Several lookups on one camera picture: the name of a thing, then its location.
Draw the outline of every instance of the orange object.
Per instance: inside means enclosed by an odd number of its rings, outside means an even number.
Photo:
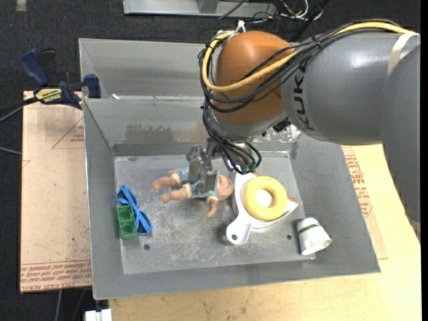
[[[289,46],[289,43],[282,38],[263,31],[248,31],[233,36],[225,43],[219,54],[215,70],[215,84],[227,86],[242,80],[269,57]],[[293,50],[289,49],[281,53],[258,71],[290,55],[292,52]],[[240,98],[253,92],[268,76],[269,74],[266,74],[260,80],[255,80],[230,92],[215,92],[214,94],[218,98]],[[277,86],[278,83],[272,84],[271,87]],[[269,89],[260,93],[258,97],[262,97]],[[219,108],[236,106],[235,104],[222,104],[219,102],[216,102],[215,105]],[[271,94],[260,101],[252,102],[234,113],[218,113],[218,115],[222,120],[231,124],[248,125],[268,120],[283,111],[280,87],[278,86]]]

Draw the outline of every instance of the yellow cable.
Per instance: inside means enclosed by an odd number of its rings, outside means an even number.
[[[335,35],[338,35],[340,33],[343,32],[347,32],[347,31],[354,31],[356,29],[362,29],[362,28],[376,28],[376,29],[385,29],[387,31],[391,31],[391,32],[395,32],[395,33],[400,33],[400,34],[404,34],[407,32],[410,32],[407,29],[404,29],[402,27],[399,26],[395,26],[389,23],[383,23],[383,22],[378,22],[378,21],[369,21],[369,22],[365,22],[365,23],[358,23],[358,24],[354,24],[348,27],[345,27],[344,29],[341,29],[340,31],[336,32]],[[228,33],[223,33],[221,35],[218,35],[210,44],[209,47],[207,49],[207,51],[205,52],[204,58],[203,58],[203,62],[202,62],[202,79],[204,84],[206,85],[206,87],[208,87],[209,89],[215,91],[215,92],[230,92],[231,90],[235,90],[238,88],[241,88],[242,86],[249,84],[251,82],[253,82],[254,80],[259,79],[260,77],[262,77],[263,75],[266,74],[270,74],[272,71],[280,68],[281,66],[283,66],[284,64],[286,64],[288,61],[290,61],[296,54],[298,54],[301,50],[298,50],[294,53],[292,53],[291,55],[288,55],[287,57],[284,57],[283,59],[271,64],[270,66],[260,70],[259,72],[256,72],[254,74],[252,74],[251,76],[238,81],[234,84],[230,84],[228,86],[216,86],[214,84],[212,84],[209,81],[208,75],[207,75],[207,66],[208,66],[208,62],[209,62],[209,58],[211,57],[212,53],[213,53],[213,49],[215,48],[215,46],[217,45],[217,43],[227,37],[230,37],[231,35],[233,35],[234,32],[230,31]]]

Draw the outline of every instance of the cable bundle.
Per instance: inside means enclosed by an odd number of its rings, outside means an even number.
[[[203,124],[207,129],[210,139],[214,142],[215,148],[211,151],[219,152],[225,161],[226,167],[230,171],[237,171],[240,174],[254,172],[261,162],[260,153],[250,144],[246,142],[252,152],[257,156],[257,160],[249,151],[245,150],[242,146],[238,146],[230,142],[227,138],[220,136],[209,123],[209,109],[219,113],[231,113],[246,107],[252,102],[257,102],[264,99],[271,94],[278,86],[288,80],[300,66],[304,66],[306,62],[322,48],[328,44],[337,41],[343,37],[351,34],[367,31],[390,31],[394,33],[407,33],[409,30],[403,29],[396,23],[384,19],[369,19],[364,21],[353,21],[341,27],[333,29],[332,31],[322,33],[314,36],[311,40],[305,41],[297,46],[290,46],[277,51],[274,55],[270,56],[267,60],[260,63],[256,68],[248,72],[238,82],[228,86],[216,86],[212,83],[212,56],[214,51],[221,47],[227,40],[236,34],[235,31],[220,31],[199,54],[199,67],[201,86],[205,96],[203,104]],[[293,49],[293,53],[286,57],[270,64],[273,60],[277,59],[280,54]],[[254,91],[245,96],[238,98],[228,98],[224,93],[239,89],[251,82],[260,80],[261,77],[269,75]],[[220,98],[214,95],[214,92],[222,94],[225,98]],[[215,103],[234,104],[230,108],[219,108]]]

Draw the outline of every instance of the white plastic object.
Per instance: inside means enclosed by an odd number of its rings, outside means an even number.
[[[332,240],[317,219],[307,217],[297,224],[300,241],[300,253],[310,255],[330,246]]]
[[[269,227],[272,223],[278,222],[284,217],[287,217],[299,205],[298,203],[288,199],[288,205],[284,215],[273,221],[262,221],[252,217],[242,203],[242,192],[245,188],[245,184],[255,177],[256,176],[253,173],[249,173],[246,175],[236,175],[235,178],[233,207],[237,213],[237,217],[227,226],[226,229],[226,237],[234,245],[243,245],[247,242],[251,230]]]
[[[112,321],[113,315],[111,309],[103,309],[100,312],[89,310],[85,312],[85,321]]]

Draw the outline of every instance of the doll leg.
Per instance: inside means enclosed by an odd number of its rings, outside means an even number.
[[[159,192],[160,187],[176,187],[177,185],[179,185],[179,183],[174,179],[174,177],[165,176],[154,180],[152,190],[157,193]]]
[[[185,200],[192,197],[189,185],[183,185],[180,189],[169,191],[168,193],[162,194],[160,199],[163,203],[169,201]]]
[[[175,169],[168,172],[168,176],[154,180],[152,190],[157,193],[160,187],[176,187],[187,181],[189,168]]]

